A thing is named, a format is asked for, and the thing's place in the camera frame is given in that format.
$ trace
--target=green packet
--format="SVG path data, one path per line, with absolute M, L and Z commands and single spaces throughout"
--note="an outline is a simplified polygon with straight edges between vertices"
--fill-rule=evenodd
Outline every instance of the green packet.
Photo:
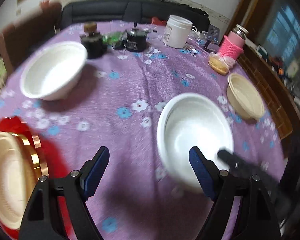
M 102 35 L 104 44 L 112 45 L 121 40 L 123 32 L 113 32 Z

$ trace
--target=beige bowl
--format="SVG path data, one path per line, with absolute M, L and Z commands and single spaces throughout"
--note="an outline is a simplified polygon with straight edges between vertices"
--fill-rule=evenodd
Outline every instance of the beige bowl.
M 259 120 L 265 107 L 258 90 L 245 77 L 232 73 L 228 76 L 227 96 L 236 112 L 243 119 Z
M 33 176 L 17 140 L 0 132 L 0 221 L 8 228 L 20 228 L 29 200 L 27 188 L 35 185 Z

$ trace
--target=paper bowl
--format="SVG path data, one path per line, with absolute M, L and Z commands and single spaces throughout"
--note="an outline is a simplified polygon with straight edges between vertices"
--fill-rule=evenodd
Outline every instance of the paper bowl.
M 258 90 L 245 77 L 232 73 L 228 76 L 227 97 L 243 119 L 259 120 L 265 114 L 265 107 Z
M 58 100 L 77 84 L 87 60 L 86 48 L 78 42 L 54 44 L 29 62 L 21 75 L 20 89 L 28 98 Z
M 19 229 L 26 204 L 35 186 L 31 165 L 23 158 L 17 140 L 0 132 L 0 222 Z
M 157 146 L 163 166 L 185 189 L 202 193 L 189 162 L 189 150 L 198 146 L 221 170 L 229 166 L 218 159 L 220 149 L 233 152 L 230 125 L 219 107 L 205 96 L 184 93 L 163 109 L 157 128 Z

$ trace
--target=screw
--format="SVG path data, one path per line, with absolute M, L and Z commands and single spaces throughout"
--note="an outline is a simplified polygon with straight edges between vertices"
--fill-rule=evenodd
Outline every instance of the screw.
M 254 180 L 254 181 L 259 181 L 260 180 L 260 177 L 258 176 L 258 175 L 252 175 L 252 179 Z
M 226 171 L 226 170 L 221 170 L 221 171 L 219 171 L 219 174 L 220 174 L 222 177 L 226 177 L 226 176 L 228 176 L 229 172 Z
M 79 175 L 79 171 L 77 171 L 77 170 L 71 171 L 70 175 L 71 175 L 71 177 L 76 177 Z
M 39 178 L 39 181 L 40 182 L 44 182 L 45 180 L 47 179 L 47 176 L 46 175 L 43 175 Z

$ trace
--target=floral tablecloth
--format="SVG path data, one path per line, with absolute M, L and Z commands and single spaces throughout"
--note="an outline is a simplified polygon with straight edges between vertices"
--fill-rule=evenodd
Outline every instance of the floral tablecloth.
M 101 33 L 132 26 L 122 21 L 98 23 Z M 227 77 L 209 67 L 208 53 L 197 41 L 188 40 L 198 51 L 193 55 L 165 46 L 164 27 L 156 30 L 148 35 L 147 51 L 109 48 L 103 57 L 88 60 L 78 85 L 62 101 L 30 100 L 22 95 L 19 80 L 29 60 L 9 78 L 0 96 L 0 118 L 18 115 L 53 141 L 69 172 L 91 159 L 100 146 L 109 148 L 109 165 L 87 201 L 105 240 L 189 240 L 204 224 L 211 200 L 183 191 L 166 174 L 157 153 L 160 113 L 180 93 L 199 93 L 219 105 L 231 125 L 234 150 L 244 159 L 261 165 L 278 180 L 285 168 L 269 111 L 257 124 L 243 121 L 227 100 Z M 82 33 L 82 24 L 70 26 L 40 49 L 60 41 L 80 41 Z M 232 71 L 245 76 L 239 65 Z M 56 163 L 48 165 L 58 168 Z M 231 236 L 238 205 L 235 200 L 223 239 Z

